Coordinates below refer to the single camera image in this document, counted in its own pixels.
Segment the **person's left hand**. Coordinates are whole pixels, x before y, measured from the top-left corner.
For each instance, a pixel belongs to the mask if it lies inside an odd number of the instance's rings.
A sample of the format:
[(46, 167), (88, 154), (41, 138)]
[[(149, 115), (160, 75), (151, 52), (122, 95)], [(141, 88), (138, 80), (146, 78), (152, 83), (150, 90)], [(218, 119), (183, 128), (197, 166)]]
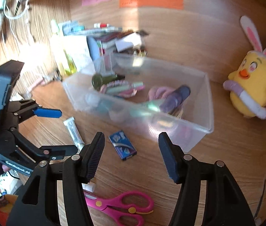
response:
[(8, 171), (11, 170), (11, 168), (6, 166), (6, 165), (4, 165), (4, 164), (2, 164), (2, 170), (3, 170), (4, 173), (7, 173)]

